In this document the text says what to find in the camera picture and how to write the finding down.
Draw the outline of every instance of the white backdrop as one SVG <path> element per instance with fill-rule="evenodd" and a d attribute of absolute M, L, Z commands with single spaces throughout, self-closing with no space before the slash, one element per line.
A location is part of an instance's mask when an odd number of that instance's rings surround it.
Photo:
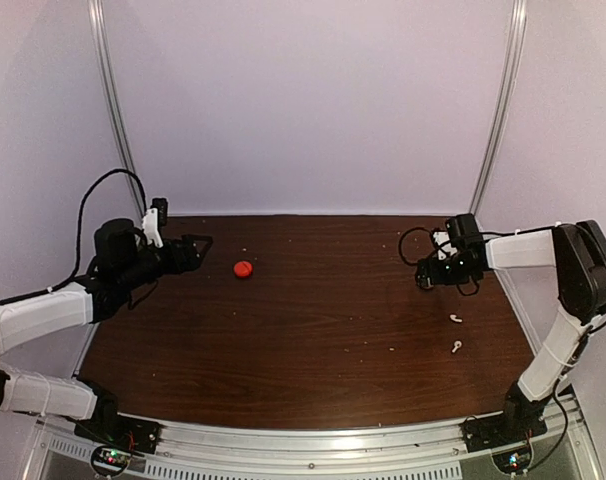
<path fill-rule="evenodd" d="M 455 213 L 512 2 L 105 2 L 134 161 L 174 214 Z"/>
<path fill-rule="evenodd" d="M 529 2 L 505 138 L 480 221 L 513 230 L 593 218 L 606 235 L 606 0 Z M 512 272 L 541 339 L 556 309 L 551 269 Z M 606 330 L 572 374 L 606 470 Z"/>
<path fill-rule="evenodd" d="M 0 298 L 62 280 L 74 265 L 81 197 L 119 166 L 85 0 L 0 0 Z M 85 217 L 92 234 L 134 206 L 123 179 L 108 180 Z M 12 365 L 71 375 L 85 338 L 70 329 L 8 352 Z M 0 480 L 17 478 L 35 418 L 0 414 Z"/>

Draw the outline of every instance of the red object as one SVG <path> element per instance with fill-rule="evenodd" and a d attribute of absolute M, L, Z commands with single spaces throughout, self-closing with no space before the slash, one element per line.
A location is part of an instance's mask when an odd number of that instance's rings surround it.
<path fill-rule="evenodd" d="M 234 265 L 234 275 L 236 275 L 237 278 L 247 278 L 252 275 L 253 271 L 254 267 L 252 264 L 245 260 Z"/>

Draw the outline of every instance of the robotic arm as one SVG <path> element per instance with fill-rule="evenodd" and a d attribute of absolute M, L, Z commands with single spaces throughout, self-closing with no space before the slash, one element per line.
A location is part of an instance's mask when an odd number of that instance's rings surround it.
<path fill-rule="evenodd" d="M 155 284 L 163 275 L 198 269 L 212 238 L 183 235 L 165 239 L 161 228 L 166 223 L 167 200 L 154 199 L 140 229 L 129 219 L 115 219 L 96 231 L 96 256 L 86 275 L 56 291 L 0 301 L 0 355 L 58 330 L 107 320 L 123 305 L 132 309 L 141 301 L 133 302 L 135 289 Z M 81 430 L 97 438 L 118 438 L 116 430 L 123 429 L 116 397 L 98 385 L 8 365 L 0 365 L 0 411 L 83 421 L 79 422 Z"/>
<path fill-rule="evenodd" d="M 421 289 L 470 282 L 478 289 L 489 270 L 556 267 L 559 305 L 542 349 L 508 391 L 501 415 L 463 426 L 469 451 L 522 441 L 526 432 L 545 433 L 541 414 L 559 379 L 577 363 L 590 333 L 606 323 L 605 236 L 589 220 L 487 240 L 472 214 L 448 219 L 446 229 L 433 232 L 434 252 L 417 263 Z"/>

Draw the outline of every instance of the white panel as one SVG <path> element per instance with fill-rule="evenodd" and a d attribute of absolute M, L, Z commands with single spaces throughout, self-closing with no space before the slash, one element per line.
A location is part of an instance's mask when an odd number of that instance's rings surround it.
<path fill-rule="evenodd" d="M 72 270 L 81 196 L 119 165 L 90 32 L 87 2 L 0 0 L 0 298 L 52 285 Z M 132 216 L 125 182 L 88 202 L 93 231 Z M 83 345 L 72 329 L 18 347 L 8 364 L 70 375 Z M 16 478 L 34 418 L 0 414 L 0 480 Z"/>
<path fill-rule="evenodd" d="M 511 9 L 108 1 L 137 169 L 181 214 L 466 209 Z"/>
<path fill-rule="evenodd" d="M 606 235 L 606 0 L 529 2 L 528 32 L 500 158 L 480 221 L 490 230 L 596 219 Z M 544 337 L 557 290 L 550 269 L 516 272 Z M 606 330 L 573 374 L 606 470 Z"/>

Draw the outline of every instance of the wood grain surface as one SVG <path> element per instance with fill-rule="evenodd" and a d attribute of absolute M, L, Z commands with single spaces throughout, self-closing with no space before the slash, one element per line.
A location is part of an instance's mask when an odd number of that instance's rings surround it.
<path fill-rule="evenodd" d="M 124 413 L 231 427 L 366 427 L 500 410 L 532 354 L 496 278 L 474 297 L 424 292 L 397 257 L 400 232 L 443 221 L 173 218 L 166 237 L 214 236 L 208 258 L 101 324 L 81 377 L 116 393 Z M 431 250 L 421 235 L 408 239 L 409 256 Z M 234 277 L 240 260 L 254 265 L 251 278 Z"/>

